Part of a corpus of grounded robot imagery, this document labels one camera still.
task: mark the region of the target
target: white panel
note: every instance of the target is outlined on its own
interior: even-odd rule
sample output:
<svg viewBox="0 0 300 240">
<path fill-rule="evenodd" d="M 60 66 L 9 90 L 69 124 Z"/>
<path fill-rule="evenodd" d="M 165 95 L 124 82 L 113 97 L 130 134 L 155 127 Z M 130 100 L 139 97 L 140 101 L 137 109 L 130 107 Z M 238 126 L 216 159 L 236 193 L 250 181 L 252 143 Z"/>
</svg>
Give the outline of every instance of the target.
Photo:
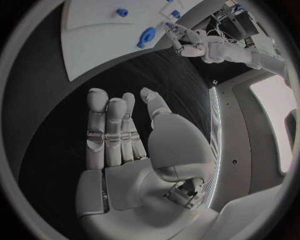
<svg viewBox="0 0 300 240">
<path fill-rule="evenodd" d="M 155 38 L 144 49 L 153 48 L 165 34 L 162 23 L 176 21 L 165 15 L 173 10 L 183 16 L 203 0 L 69 0 L 61 18 L 61 45 L 69 80 L 120 56 L 140 51 L 140 36 L 149 27 Z M 128 10 L 127 17 L 116 14 Z"/>
<path fill-rule="evenodd" d="M 279 75 L 255 83 L 250 89 L 268 116 L 279 152 L 280 171 L 286 173 L 293 157 L 285 126 L 285 118 L 291 110 L 297 108 L 293 90 L 285 84 L 285 80 Z"/>
</svg>

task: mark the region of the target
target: robotic hand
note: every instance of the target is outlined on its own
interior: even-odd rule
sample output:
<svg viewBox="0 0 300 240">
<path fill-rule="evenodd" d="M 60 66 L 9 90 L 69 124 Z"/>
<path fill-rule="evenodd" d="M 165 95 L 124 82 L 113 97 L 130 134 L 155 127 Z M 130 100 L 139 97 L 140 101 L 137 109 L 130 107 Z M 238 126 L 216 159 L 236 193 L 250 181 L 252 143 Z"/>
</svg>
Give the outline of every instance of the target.
<svg viewBox="0 0 300 240">
<path fill-rule="evenodd" d="M 87 94 L 90 109 L 86 140 L 88 170 L 102 170 L 146 157 L 132 119 L 135 97 L 125 93 L 109 100 L 108 94 L 92 88 Z"/>
<path fill-rule="evenodd" d="M 242 48 L 220 36 L 207 35 L 205 30 L 190 30 L 182 25 L 166 22 L 165 32 L 174 50 L 182 57 L 201 57 L 207 63 L 229 61 L 244 63 L 253 69 L 265 69 L 287 78 L 285 62 L 277 57 L 259 53 L 255 47 Z M 179 39 L 191 44 L 182 45 Z"/>
</svg>

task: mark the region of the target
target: white surface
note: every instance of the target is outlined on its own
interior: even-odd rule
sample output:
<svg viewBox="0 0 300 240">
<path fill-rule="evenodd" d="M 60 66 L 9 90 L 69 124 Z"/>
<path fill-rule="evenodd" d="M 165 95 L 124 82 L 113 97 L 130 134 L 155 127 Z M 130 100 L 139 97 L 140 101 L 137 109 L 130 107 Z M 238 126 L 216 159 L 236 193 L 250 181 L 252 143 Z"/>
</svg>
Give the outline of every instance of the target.
<svg viewBox="0 0 300 240">
<path fill-rule="evenodd" d="M 292 162 L 292 150 L 285 118 L 291 110 L 297 108 L 293 91 L 279 75 L 255 83 L 250 89 L 268 116 L 276 139 L 280 171 L 286 173 Z"/>
<path fill-rule="evenodd" d="M 172 11 L 183 16 L 202 1 L 67 0 L 61 18 L 61 46 L 69 80 L 107 61 L 140 51 L 137 44 L 149 27 L 156 28 L 156 35 L 144 49 L 153 48 L 165 34 L 162 23 L 177 20 L 170 16 Z M 127 9 L 128 16 L 118 16 L 119 8 Z"/>
</svg>

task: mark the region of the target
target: white robotic hand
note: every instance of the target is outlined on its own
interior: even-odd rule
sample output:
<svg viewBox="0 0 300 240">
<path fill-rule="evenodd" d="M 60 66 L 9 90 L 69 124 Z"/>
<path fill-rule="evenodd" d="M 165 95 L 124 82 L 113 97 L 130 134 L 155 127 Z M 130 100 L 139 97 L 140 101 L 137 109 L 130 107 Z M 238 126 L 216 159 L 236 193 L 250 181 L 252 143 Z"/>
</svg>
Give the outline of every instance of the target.
<svg viewBox="0 0 300 240">
<path fill-rule="evenodd" d="M 224 61 L 244 63 L 250 68 L 265 69 L 286 78 L 285 62 L 277 57 L 260 53 L 255 47 L 242 48 L 221 36 L 208 36 L 205 30 L 190 30 L 176 23 L 164 24 L 166 35 L 177 54 L 182 57 L 201 57 L 207 63 Z M 182 45 L 179 39 L 191 42 Z"/>
<path fill-rule="evenodd" d="M 92 88 L 87 94 L 90 109 L 86 140 L 88 170 L 120 166 L 146 157 L 146 151 L 132 120 L 135 97 L 125 93 L 109 100 L 108 94 Z"/>
</svg>

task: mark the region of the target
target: robotic arm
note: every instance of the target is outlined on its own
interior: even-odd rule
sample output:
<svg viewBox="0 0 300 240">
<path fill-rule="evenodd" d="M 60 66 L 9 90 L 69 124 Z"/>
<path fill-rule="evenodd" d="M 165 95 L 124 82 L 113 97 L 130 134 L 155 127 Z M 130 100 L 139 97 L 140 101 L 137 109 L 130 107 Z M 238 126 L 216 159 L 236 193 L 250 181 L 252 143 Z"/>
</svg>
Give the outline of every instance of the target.
<svg viewBox="0 0 300 240">
<path fill-rule="evenodd" d="M 244 63 L 253 69 L 265 69 L 286 79 L 285 62 L 274 56 L 259 53 L 255 47 L 242 48 L 220 36 L 209 36 L 205 30 L 190 30 L 182 25 L 166 22 L 166 35 L 174 50 L 183 57 L 201 57 L 207 63 L 229 61 Z M 182 45 L 179 39 L 186 38 L 191 44 Z"/>
</svg>

